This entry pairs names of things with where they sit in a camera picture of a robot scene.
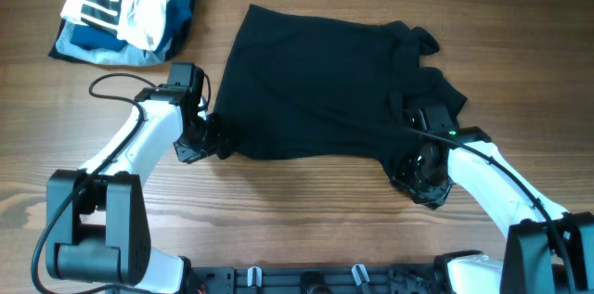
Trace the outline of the black polo shirt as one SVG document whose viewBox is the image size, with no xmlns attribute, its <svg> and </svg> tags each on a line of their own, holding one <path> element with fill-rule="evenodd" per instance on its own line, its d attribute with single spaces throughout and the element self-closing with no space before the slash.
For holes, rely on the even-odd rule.
<svg viewBox="0 0 594 294">
<path fill-rule="evenodd" d="M 350 155 L 394 175 L 418 139 L 407 116 L 466 97 L 420 60 L 439 51 L 421 27 L 293 16 L 250 6 L 214 110 L 231 150 L 255 160 Z"/>
</svg>

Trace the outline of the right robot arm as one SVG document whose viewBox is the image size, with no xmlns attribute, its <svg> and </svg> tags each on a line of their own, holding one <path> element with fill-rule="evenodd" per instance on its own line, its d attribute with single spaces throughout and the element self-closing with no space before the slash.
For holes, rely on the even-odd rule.
<svg viewBox="0 0 594 294">
<path fill-rule="evenodd" d="M 436 209 L 455 185 L 466 190 L 506 240 L 498 261 L 469 250 L 438 256 L 435 293 L 590 293 L 593 215 L 572 213 L 509 165 L 490 136 L 460 128 L 443 105 L 405 111 L 419 140 L 392 179 L 415 203 Z"/>
</svg>

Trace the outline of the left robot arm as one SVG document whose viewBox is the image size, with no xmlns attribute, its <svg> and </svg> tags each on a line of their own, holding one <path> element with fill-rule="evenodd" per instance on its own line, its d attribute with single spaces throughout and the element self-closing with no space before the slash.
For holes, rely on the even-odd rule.
<svg viewBox="0 0 594 294">
<path fill-rule="evenodd" d="M 147 82 L 129 99 L 122 128 L 77 170 L 57 170 L 46 186 L 46 225 L 32 256 L 57 280 L 94 284 L 95 292 L 203 293 L 189 259 L 153 247 L 143 186 L 164 152 L 192 163 L 213 155 L 220 141 L 209 113 L 211 83 L 192 63 L 172 65 L 166 83 Z"/>
</svg>

